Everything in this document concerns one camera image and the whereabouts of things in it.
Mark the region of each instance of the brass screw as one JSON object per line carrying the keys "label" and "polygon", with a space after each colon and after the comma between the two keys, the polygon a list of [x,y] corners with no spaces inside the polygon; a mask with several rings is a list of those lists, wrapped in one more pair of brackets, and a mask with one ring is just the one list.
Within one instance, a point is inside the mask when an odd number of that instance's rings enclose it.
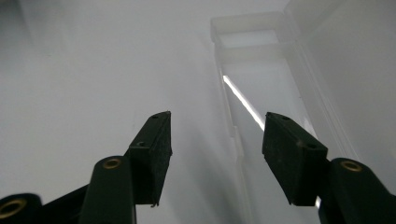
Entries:
{"label": "brass screw", "polygon": [[[1,205],[0,219],[14,216],[15,214],[19,213],[26,206],[26,204],[27,204],[26,200],[24,200],[23,198],[19,198]],[[16,206],[16,207],[8,211],[10,206]]]}
{"label": "brass screw", "polygon": [[110,169],[114,169],[114,168],[118,167],[120,164],[121,164],[121,161],[119,159],[110,159],[103,163],[103,167],[105,169],[110,170]]}
{"label": "brass screw", "polygon": [[352,172],[360,172],[362,170],[361,166],[354,161],[341,161],[341,165]]}

